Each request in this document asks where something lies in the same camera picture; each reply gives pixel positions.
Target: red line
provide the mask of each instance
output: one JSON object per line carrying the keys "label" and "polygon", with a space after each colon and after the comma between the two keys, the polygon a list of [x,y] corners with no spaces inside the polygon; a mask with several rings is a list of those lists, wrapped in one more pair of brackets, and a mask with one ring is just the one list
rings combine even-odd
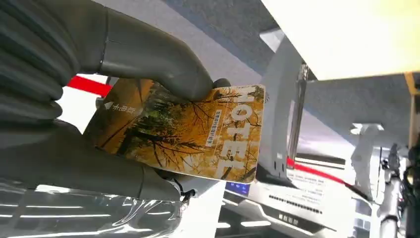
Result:
{"label": "red line", "polygon": [[306,167],[306,166],[303,166],[303,165],[298,165],[298,164],[295,163],[295,161],[293,161],[289,157],[287,157],[287,165],[289,165],[291,167],[294,167],[296,170],[300,170],[300,171],[303,171],[303,172],[306,172],[306,173],[309,173],[309,174],[317,175],[317,176],[320,176],[320,177],[323,177],[323,178],[326,178],[326,179],[330,179],[332,181],[344,184],[346,186],[347,185],[351,186],[348,183],[344,182],[342,179],[337,178],[336,176],[332,176],[332,175],[329,175],[327,173],[324,173],[324,172],[321,172],[319,170],[312,169],[312,168],[309,168],[309,167]]}
{"label": "red line", "polygon": [[70,80],[67,86],[75,88],[75,89],[79,89],[85,92],[98,94],[102,97],[105,97],[112,88],[112,86],[110,85],[98,83],[93,80],[83,78],[80,76],[74,76]]}

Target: light fixture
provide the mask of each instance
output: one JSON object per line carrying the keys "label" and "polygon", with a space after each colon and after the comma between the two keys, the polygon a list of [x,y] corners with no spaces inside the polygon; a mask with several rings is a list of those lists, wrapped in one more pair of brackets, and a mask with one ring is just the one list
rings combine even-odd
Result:
{"label": "light fixture", "polygon": [[91,215],[22,215],[21,218],[80,218],[80,217],[110,217],[110,214]]}
{"label": "light fixture", "polygon": [[230,224],[228,224],[228,223],[226,223],[226,222],[219,222],[217,225],[216,225],[216,228],[229,228],[230,227]]}
{"label": "light fixture", "polygon": [[69,208],[69,209],[76,209],[76,208],[83,208],[80,206],[26,206],[26,207],[31,207],[31,208]]}
{"label": "light fixture", "polygon": [[149,212],[147,214],[149,215],[163,215],[163,214],[169,214],[170,212]]}
{"label": "light fixture", "polygon": [[70,192],[70,189],[67,187],[57,187],[57,186],[50,186],[50,185],[44,185],[40,184],[35,189],[36,192],[58,192],[58,193],[68,193]]}
{"label": "light fixture", "polygon": [[16,204],[0,204],[0,207],[17,207]]}
{"label": "light fixture", "polygon": [[253,221],[253,222],[241,222],[244,227],[263,227],[271,225],[269,221]]}
{"label": "light fixture", "polygon": [[352,128],[350,129],[350,133],[353,135],[359,135],[362,131],[363,126],[369,126],[369,125],[376,125],[378,127],[378,130],[385,130],[380,123],[353,123]]}
{"label": "light fixture", "polygon": [[118,195],[114,195],[114,194],[107,194],[107,195],[104,195],[105,197],[109,197],[110,199],[111,198],[115,198],[115,197],[118,197]]}
{"label": "light fixture", "polygon": [[239,205],[238,203],[227,200],[226,198],[223,199],[223,202],[225,202],[227,204],[230,204],[230,205],[233,205],[233,206],[238,206]]}

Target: ceiling light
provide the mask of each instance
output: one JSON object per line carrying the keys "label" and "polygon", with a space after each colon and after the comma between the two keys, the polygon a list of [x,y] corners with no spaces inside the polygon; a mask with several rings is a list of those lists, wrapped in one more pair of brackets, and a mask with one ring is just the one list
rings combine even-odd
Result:
{"label": "ceiling light", "polygon": [[92,215],[22,215],[21,218],[80,218],[80,217],[110,217],[110,214]]}
{"label": "ceiling light", "polygon": [[50,185],[44,185],[40,184],[37,186],[36,192],[59,192],[59,193],[67,193],[70,192],[69,188],[66,187],[57,187],[57,186],[50,186]]}
{"label": "ceiling light", "polygon": [[149,212],[149,215],[163,215],[163,214],[169,214],[170,212]]}
{"label": "ceiling light", "polygon": [[0,204],[0,207],[17,207],[16,204]]}
{"label": "ceiling light", "polygon": [[83,208],[80,206],[26,206],[32,208]]}
{"label": "ceiling light", "polygon": [[269,221],[254,221],[254,222],[241,222],[244,227],[263,227],[271,225]]}
{"label": "ceiling light", "polygon": [[230,224],[228,224],[228,223],[226,223],[226,222],[219,222],[217,225],[216,225],[216,228],[229,228],[230,227]]}

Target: robotic hand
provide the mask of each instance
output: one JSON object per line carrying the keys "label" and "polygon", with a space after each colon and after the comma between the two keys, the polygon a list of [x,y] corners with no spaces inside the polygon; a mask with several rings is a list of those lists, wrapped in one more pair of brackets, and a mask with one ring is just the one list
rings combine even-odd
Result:
{"label": "robotic hand", "polygon": [[213,82],[183,42],[90,0],[3,0],[0,24],[0,178],[179,201],[153,169],[115,159],[57,120],[55,101],[80,72],[150,78],[200,100]]}

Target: blue display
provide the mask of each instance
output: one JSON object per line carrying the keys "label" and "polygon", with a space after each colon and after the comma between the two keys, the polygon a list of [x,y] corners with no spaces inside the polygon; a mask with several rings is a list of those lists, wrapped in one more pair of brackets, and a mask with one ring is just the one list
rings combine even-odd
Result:
{"label": "blue display", "polygon": [[235,182],[226,182],[226,190],[248,196],[250,184],[241,184]]}

